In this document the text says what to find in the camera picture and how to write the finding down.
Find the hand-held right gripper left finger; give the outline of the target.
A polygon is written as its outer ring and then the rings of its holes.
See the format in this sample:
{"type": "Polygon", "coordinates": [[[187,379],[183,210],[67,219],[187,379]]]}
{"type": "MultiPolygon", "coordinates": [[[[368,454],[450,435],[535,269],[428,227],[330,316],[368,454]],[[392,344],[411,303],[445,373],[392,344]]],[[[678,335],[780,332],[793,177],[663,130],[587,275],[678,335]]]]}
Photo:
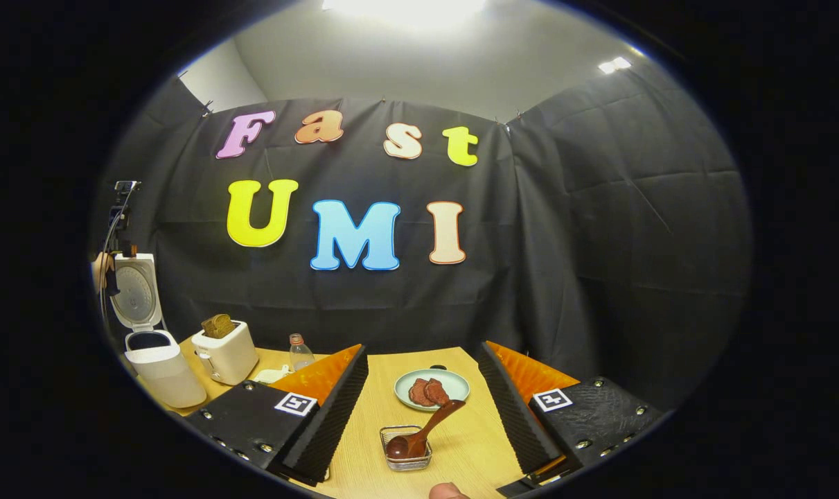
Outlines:
{"type": "Polygon", "coordinates": [[[368,375],[366,348],[356,344],[271,385],[241,382],[184,420],[252,467],[315,486],[326,479],[368,375]]]}

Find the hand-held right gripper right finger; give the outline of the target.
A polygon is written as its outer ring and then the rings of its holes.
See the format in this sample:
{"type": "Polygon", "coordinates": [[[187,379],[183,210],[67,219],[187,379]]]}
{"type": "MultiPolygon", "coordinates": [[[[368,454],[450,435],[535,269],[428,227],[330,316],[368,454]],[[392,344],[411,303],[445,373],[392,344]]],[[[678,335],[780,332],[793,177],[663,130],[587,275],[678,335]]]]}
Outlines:
{"type": "Polygon", "coordinates": [[[476,360],[527,486],[609,460],[664,416],[605,376],[577,379],[491,341],[476,360]]]}

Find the brown wooden spoon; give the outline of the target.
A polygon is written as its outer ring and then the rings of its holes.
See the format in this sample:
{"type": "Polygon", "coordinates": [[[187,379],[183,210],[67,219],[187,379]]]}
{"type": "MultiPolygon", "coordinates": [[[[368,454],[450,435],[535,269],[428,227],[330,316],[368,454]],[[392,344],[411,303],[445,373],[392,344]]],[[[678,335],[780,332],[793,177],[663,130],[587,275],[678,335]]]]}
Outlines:
{"type": "Polygon", "coordinates": [[[444,403],[418,432],[391,438],[385,444],[385,457],[388,460],[395,461],[415,460],[425,457],[428,437],[433,429],[465,405],[466,401],[464,400],[450,400],[444,403]]]}

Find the white rice cooker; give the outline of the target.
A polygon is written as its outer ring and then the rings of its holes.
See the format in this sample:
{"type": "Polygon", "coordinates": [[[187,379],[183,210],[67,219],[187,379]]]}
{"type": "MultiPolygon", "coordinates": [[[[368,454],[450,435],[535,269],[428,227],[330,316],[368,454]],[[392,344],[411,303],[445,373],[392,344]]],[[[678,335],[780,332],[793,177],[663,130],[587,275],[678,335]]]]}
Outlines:
{"type": "Polygon", "coordinates": [[[115,255],[114,278],[107,290],[118,321],[130,329],[124,338],[125,359],[149,392],[172,408],[204,403],[204,386],[189,367],[178,341],[165,330],[154,256],[115,255]]]}

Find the pale green plate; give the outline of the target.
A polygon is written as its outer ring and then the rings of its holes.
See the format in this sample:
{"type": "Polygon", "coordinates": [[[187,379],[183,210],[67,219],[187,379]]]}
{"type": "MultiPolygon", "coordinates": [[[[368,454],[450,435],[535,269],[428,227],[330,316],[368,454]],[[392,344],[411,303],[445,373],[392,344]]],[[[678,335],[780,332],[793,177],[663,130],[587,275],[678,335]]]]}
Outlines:
{"type": "Polygon", "coordinates": [[[429,405],[428,407],[425,407],[425,405],[413,402],[413,400],[409,397],[410,389],[413,388],[416,380],[422,379],[430,381],[432,378],[441,382],[444,391],[447,392],[447,395],[451,398],[451,400],[466,401],[472,392],[469,383],[463,378],[463,376],[447,369],[432,369],[429,367],[429,369],[419,369],[402,375],[394,383],[395,397],[401,404],[406,405],[406,407],[411,408],[411,410],[417,410],[420,412],[434,412],[435,410],[438,410],[438,405],[429,405]]]}

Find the clear plastic bottle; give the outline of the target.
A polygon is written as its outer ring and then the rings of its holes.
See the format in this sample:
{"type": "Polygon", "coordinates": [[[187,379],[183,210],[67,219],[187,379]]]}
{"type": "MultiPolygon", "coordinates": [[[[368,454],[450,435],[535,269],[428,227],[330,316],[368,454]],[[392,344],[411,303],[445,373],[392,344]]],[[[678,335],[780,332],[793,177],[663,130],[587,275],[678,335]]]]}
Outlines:
{"type": "Polygon", "coordinates": [[[289,335],[290,342],[290,367],[292,371],[299,371],[315,362],[315,355],[312,353],[305,340],[299,333],[289,335]]]}

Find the white toaster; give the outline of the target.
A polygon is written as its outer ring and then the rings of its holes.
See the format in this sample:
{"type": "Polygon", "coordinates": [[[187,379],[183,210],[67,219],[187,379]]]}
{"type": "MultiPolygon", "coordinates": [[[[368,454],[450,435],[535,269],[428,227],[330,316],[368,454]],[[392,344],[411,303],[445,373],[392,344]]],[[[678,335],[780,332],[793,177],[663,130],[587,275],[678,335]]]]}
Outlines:
{"type": "Polygon", "coordinates": [[[233,325],[233,331],[223,338],[207,337],[204,331],[191,337],[204,373],[224,385],[238,385],[248,379],[260,360],[247,322],[235,320],[233,325]]]}

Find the brown toast bread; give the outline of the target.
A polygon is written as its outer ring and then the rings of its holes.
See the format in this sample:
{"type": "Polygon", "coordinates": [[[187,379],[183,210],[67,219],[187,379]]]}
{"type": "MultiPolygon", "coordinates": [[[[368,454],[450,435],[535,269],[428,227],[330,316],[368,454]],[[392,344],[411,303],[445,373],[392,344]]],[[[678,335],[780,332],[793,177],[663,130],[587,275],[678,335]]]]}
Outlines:
{"type": "Polygon", "coordinates": [[[203,320],[202,335],[207,338],[222,339],[235,331],[236,323],[229,315],[214,315],[203,320]]]}

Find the black backdrop cloth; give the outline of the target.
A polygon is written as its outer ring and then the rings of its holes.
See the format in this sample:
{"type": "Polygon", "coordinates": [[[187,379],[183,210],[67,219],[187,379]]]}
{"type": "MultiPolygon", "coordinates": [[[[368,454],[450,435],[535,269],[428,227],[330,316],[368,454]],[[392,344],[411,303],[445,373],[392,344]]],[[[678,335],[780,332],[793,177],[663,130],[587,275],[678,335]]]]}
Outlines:
{"type": "Polygon", "coordinates": [[[734,332],[752,228],[703,108],[644,62],[501,124],[381,98],[203,115],[170,82],[137,114],[89,214],[155,256],[170,331],[245,320],[258,347],[315,353],[485,340],[672,410],[734,332]]]}

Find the large ceiling light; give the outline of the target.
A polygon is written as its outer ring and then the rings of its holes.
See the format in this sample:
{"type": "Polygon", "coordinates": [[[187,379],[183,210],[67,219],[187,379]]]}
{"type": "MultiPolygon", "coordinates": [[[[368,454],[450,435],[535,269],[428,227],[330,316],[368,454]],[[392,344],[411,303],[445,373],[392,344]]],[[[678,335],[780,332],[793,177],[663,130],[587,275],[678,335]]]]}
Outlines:
{"type": "Polygon", "coordinates": [[[438,28],[472,19],[487,3],[488,0],[322,0],[321,9],[397,26],[438,28]]]}

